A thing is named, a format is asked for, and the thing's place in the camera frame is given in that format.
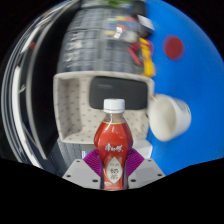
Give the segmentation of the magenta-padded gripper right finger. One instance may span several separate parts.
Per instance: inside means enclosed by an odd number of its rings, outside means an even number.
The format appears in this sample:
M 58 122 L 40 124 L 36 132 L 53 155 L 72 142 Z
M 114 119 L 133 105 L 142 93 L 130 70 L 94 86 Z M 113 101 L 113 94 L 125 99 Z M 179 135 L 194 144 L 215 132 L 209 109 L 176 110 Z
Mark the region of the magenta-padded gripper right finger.
M 128 152 L 124 178 L 125 187 L 127 189 L 136 189 L 146 186 L 164 176 L 165 174 L 153 159 L 145 159 L 134 149 Z

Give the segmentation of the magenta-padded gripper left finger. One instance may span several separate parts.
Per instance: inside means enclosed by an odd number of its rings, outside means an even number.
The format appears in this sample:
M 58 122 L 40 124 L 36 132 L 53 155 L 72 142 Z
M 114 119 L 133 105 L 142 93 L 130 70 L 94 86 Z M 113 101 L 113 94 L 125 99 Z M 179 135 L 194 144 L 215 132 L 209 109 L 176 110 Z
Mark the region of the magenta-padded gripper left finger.
M 98 151 L 94 149 L 84 159 L 75 159 L 63 178 L 83 188 L 100 189 L 102 187 L 102 162 Z

